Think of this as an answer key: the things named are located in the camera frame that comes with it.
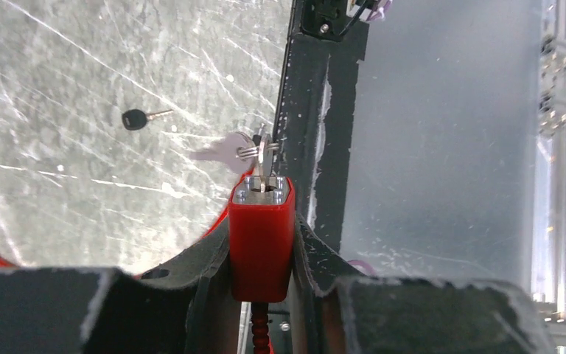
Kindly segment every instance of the metal screw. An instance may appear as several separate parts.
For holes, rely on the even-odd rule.
[[[246,191],[245,190],[237,190],[235,192],[239,199],[246,199]]]
[[[246,185],[246,188],[251,189],[253,188],[253,182],[255,181],[255,177],[254,176],[246,176],[244,178],[244,184]]]
[[[283,189],[283,183],[285,183],[285,177],[277,176],[276,177],[276,188],[279,188],[280,190],[282,190]]]
[[[272,193],[274,193],[274,201],[276,203],[282,203],[283,202],[283,191],[282,190],[273,190]]]

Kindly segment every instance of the scratched acrylic surface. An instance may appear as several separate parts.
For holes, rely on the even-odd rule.
[[[187,156],[272,123],[290,3],[0,0],[0,254],[139,272],[200,237],[237,177]]]

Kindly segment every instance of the black frame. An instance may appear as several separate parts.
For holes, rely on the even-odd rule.
[[[315,165],[315,144],[321,119],[325,80],[331,88],[324,117],[326,144],[315,182],[315,225],[319,237],[339,252],[352,140],[358,61],[366,52],[369,26],[357,22],[339,42],[303,33],[304,9],[315,0],[294,0],[285,48],[273,138],[282,144],[275,157],[276,173],[290,177],[296,188],[296,209],[309,212]]]

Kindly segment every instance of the red plastic housing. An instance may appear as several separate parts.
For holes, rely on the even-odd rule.
[[[281,302],[287,296],[296,218],[293,185],[287,183],[283,204],[236,204],[232,197],[228,203],[231,292],[237,301]]]

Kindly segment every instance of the key ring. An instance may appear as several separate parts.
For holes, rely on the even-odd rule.
[[[271,142],[270,144],[265,146],[265,149],[271,151],[277,151],[279,149],[279,143]],[[258,154],[259,154],[259,146],[251,146],[251,147],[237,149],[237,157],[239,157],[242,160],[255,158],[257,157]]]

